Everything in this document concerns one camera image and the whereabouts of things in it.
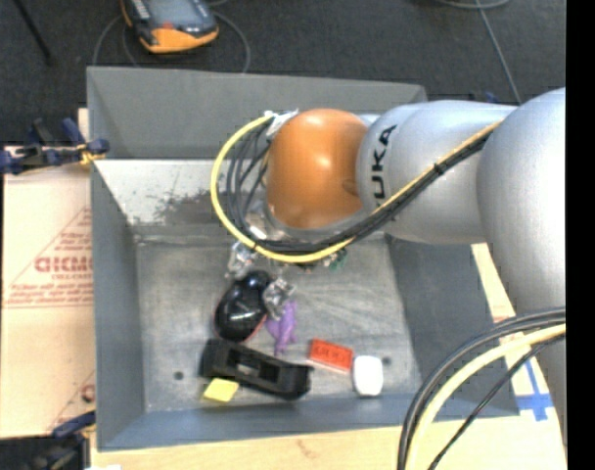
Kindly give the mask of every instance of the gray bin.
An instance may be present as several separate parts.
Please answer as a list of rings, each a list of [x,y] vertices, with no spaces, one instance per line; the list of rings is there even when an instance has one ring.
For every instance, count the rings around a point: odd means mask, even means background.
[[[338,271],[285,272],[297,284],[297,342],[282,358],[305,362],[313,338],[383,358],[379,397],[362,399],[348,374],[315,365],[310,392],[296,401],[248,389],[226,405],[203,400],[199,361],[233,242],[208,196],[223,141],[264,110],[381,113],[425,93],[385,82],[181,70],[93,68],[88,76],[91,137],[113,145],[92,172],[99,449],[399,425],[432,369],[490,326],[470,246],[376,233],[351,247]],[[248,346],[273,354],[264,329]],[[487,368],[442,416],[465,416],[504,372],[504,364]],[[487,414],[516,412],[504,392]]]

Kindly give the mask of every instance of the blue tape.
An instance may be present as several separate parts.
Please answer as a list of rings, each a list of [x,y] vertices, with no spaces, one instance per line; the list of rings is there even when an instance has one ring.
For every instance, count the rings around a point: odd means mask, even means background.
[[[532,394],[527,396],[515,396],[515,401],[517,402],[518,408],[520,410],[531,409],[532,413],[534,414],[535,421],[545,421],[548,419],[545,409],[548,407],[553,407],[554,405],[552,403],[552,398],[550,397],[550,394],[542,394],[539,391],[539,386],[536,382],[536,378],[534,377],[534,371],[532,370],[530,361],[526,362],[526,371],[528,373],[530,383],[532,384]]]

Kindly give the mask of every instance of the red object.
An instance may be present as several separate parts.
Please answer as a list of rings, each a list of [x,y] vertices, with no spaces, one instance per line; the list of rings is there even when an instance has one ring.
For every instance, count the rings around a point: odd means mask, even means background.
[[[345,371],[351,370],[353,356],[352,349],[319,339],[311,341],[308,353],[308,358],[311,360]]]

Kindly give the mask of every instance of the kuka logo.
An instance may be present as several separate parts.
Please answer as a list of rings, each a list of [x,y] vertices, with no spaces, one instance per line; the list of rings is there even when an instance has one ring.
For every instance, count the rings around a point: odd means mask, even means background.
[[[378,138],[378,142],[383,145],[382,150],[378,151],[378,149],[374,150],[374,163],[372,164],[372,181],[378,184],[378,189],[374,192],[374,198],[377,200],[381,200],[385,197],[385,179],[383,178],[383,174],[385,171],[385,167],[383,164],[383,159],[385,158],[385,154],[387,153],[387,149],[389,148],[389,138],[391,133],[395,130],[397,125],[392,125],[391,127],[383,130],[381,132],[380,137]]]

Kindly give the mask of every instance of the blue clamp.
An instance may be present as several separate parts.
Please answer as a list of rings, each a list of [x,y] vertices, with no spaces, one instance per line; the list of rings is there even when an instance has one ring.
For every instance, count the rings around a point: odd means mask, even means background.
[[[95,139],[87,143],[71,118],[63,120],[62,128],[67,137],[66,146],[70,145],[70,148],[48,148],[47,144],[54,142],[54,137],[40,118],[35,120],[25,144],[14,155],[9,151],[0,151],[0,173],[21,174],[44,167],[78,162],[87,164],[102,158],[111,147],[106,139]]]
[[[90,411],[56,427],[51,437],[57,443],[32,458],[27,468],[29,470],[84,470],[90,465],[91,454],[89,440],[84,437],[82,431],[95,423],[95,411]]]

